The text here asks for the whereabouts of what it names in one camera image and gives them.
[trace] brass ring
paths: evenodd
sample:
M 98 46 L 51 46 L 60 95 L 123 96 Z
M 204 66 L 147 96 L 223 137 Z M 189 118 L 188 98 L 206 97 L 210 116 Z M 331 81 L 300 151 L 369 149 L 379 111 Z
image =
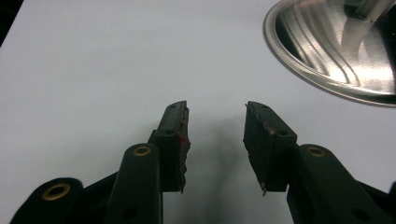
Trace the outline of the brass ring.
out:
M 49 189 L 46 189 L 43 193 L 43 200 L 45 201 L 55 201 L 62 198 L 70 191 L 70 185 L 64 182 L 58 183 Z
M 138 147 L 134 149 L 134 155 L 136 156 L 146 156 L 151 152 L 149 147 Z

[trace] white table surface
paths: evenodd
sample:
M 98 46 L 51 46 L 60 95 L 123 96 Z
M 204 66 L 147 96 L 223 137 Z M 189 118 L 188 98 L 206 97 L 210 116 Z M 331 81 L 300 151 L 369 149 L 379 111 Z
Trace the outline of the white table surface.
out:
M 165 223 L 292 223 L 261 190 L 242 138 L 245 103 L 271 106 L 299 144 L 330 149 L 355 178 L 396 180 L 396 110 L 321 91 L 285 68 L 262 24 L 276 0 L 25 0 L 0 48 L 0 223 L 39 185 L 116 172 L 167 105 L 190 108 L 185 192 Z

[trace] black plastic arm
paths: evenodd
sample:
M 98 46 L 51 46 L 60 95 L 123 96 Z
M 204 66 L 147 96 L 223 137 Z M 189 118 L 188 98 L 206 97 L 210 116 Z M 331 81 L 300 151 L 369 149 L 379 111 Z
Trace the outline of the black plastic arm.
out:
M 85 189 L 73 178 L 41 185 L 11 223 L 163 223 L 163 192 L 186 184 L 189 111 L 186 101 L 166 107 L 148 143 L 128 148 L 113 175 Z
M 390 194 L 356 181 L 329 149 L 296 144 L 297 135 L 267 105 L 248 102 L 244 143 L 265 191 L 289 187 L 294 223 L 394 223 Z
M 152 144 L 128 148 L 108 202 L 105 223 L 163 223 L 160 151 Z

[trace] white surface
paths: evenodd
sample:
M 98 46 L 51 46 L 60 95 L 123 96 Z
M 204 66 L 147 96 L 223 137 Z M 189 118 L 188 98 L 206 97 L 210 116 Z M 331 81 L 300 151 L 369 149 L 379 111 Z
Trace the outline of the white surface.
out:
M 25 0 L 0 48 L 0 223 L 55 177 L 87 186 L 146 142 L 167 105 L 191 110 L 187 185 L 165 223 L 292 223 L 286 193 L 261 190 L 242 143 L 248 100 L 299 144 L 330 149 L 357 179 L 396 179 L 396 110 L 303 82 L 267 48 L 272 1 Z

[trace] mounting hole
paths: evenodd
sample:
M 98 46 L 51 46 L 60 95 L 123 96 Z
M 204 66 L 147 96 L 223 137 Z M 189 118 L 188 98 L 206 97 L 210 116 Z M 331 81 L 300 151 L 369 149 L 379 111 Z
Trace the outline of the mounting hole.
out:
M 131 206 L 122 212 L 122 217 L 125 219 L 132 219 L 134 217 L 137 217 L 138 213 L 135 207 Z
M 324 157 L 326 156 L 326 152 L 318 147 L 309 147 L 308 151 L 311 153 L 311 155 L 316 156 L 316 157 Z
M 146 156 L 151 152 L 149 147 L 138 147 L 134 149 L 134 155 L 136 156 Z
M 359 208 L 353 208 L 351 210 L 352 215 L 360 221 L 370 221 L 370 216 Z
M 70 185 L 67 183 L 58 183 L 44 191 L 42 198 L 45 201 L 55 201 L 62 198 L 70 191 Z

